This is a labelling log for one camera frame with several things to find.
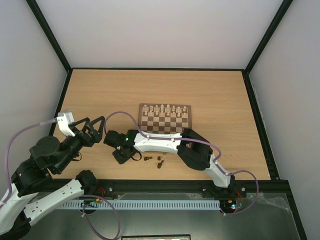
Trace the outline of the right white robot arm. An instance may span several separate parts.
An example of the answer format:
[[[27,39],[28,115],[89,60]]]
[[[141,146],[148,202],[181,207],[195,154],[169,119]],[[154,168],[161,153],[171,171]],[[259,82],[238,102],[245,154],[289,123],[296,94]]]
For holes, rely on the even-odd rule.
[[[133,129],[124,134],[109,130],[103,143],[114,148],[112,155],[119,164],[124,164],[135,154],[144,152],[176,154],[189,168],[205,172],[222,195],[229,196],[236,189],[230,172],[218,161],[221,151],[218,150],[218,155],[215,155],[214,146],[190,128],[170,134]]]

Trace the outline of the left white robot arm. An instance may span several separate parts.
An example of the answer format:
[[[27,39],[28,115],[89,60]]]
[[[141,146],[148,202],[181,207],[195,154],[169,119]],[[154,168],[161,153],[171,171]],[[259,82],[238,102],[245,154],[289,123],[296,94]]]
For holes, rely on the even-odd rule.
[[[66,113],[55,119],[63,141],[52,135],[45,136],[30,148],[29,159],[23,161],[9,177],[9,187],[0,201],[0,238],[18,240],[25,236],[44,216],[64,203],[93,194],[98,180],[90,170],[82,170],[62,187],[40,196],[84,147],[92,147],[102,140],[105,118],[84,118],[74,121]]]

